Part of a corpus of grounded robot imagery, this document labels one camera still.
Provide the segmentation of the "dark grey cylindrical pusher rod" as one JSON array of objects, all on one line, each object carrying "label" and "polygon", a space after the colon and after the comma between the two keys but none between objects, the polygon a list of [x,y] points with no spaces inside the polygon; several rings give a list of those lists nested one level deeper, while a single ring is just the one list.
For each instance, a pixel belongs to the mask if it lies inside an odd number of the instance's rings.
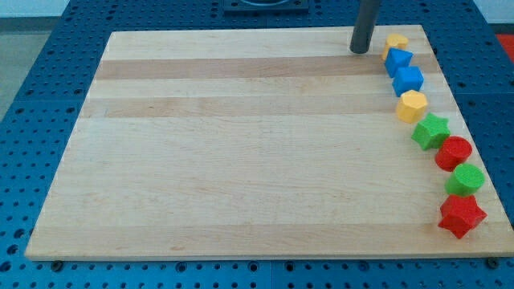
[{"label": "dark grey cylindrical pusher rod", "polygon": [[360,0],[357,20],[349,46],[351,52],[355,54],[368,52],[380,5],[381,0]]}]

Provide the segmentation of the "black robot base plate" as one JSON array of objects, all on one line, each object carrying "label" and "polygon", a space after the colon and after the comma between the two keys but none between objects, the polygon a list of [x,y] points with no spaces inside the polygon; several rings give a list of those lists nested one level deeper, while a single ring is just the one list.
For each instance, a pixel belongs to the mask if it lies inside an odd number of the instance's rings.
[{"label": "black robot base plate", "polygon": [[222,0],[225,14],[245,12],[305,12],[309,9],[309,0]]}]

